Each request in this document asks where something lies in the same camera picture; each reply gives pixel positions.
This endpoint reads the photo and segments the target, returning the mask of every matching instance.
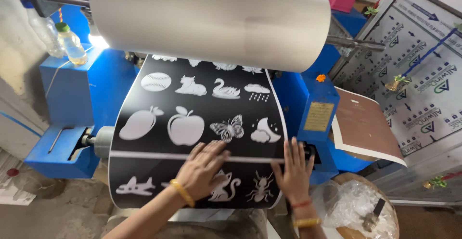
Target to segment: wall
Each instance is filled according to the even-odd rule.
[[[48,57],[19,0],[0,0],[0,111],[39,134],[48,109],[38,66]],[[24,158],[38,136],[0,115],[0,147]]]

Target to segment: ant graphic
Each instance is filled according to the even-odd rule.
[[[257,174],[257,178],[258,178],[258,180],[254,179],[256,189],[253,189],[251,193],[249,193],[248,195],[245,195],[245,196],[251,195],[250,199],[247,200],[247,202],[249,202],[252,199],[254,199],[255,202],[260,202],[263,199],[265,199],[265,201],[268,202],[267,197],[274,196],[271,194],[270,190],[267,189],[269,188],[269,184],[273,181],[273,179],[269,180],[269,178],[271,177],[271,175],[273,175],[273,173],[271,172],[269,177],[258,176],[258,171],[255,171],[255,173]]]

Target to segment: airplane graphic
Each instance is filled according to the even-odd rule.
[[[153,177],[149,177],[146,183],[136,183],[136,177],[133,176],[127,184],[120,185],[115,192],[117,194],[152,195],[152,192],[146,190],[155,188],[156,186],[153,186]]]

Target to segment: swan graphic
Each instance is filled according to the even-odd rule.
[[[221,78],[217,78],[215,80],[215,84],[216,83],[220,83],[220,84],[217,85],[213,89],[212,96],[217,97],[217,98],[223,98],[223,99],[239,99],[240,98],[239,96],[239,93],[241,92],[240,89],[236,90],[235,87],[230,87],[230,86],[223,87],[225,85],[225,82]]]

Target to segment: blue arrow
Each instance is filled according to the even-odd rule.
[[[434,13],[431,14],[429,11],[427,11],[424,8],[418,6],[417,4],[412,4],[412,7],[414,7],[415,9],[419,10],[419,12],[421,12],[421,13],[425,14],[426,16],[428,16],[429,20],[439,22],[438,17],[436,17],[436,14],[434,14]]]

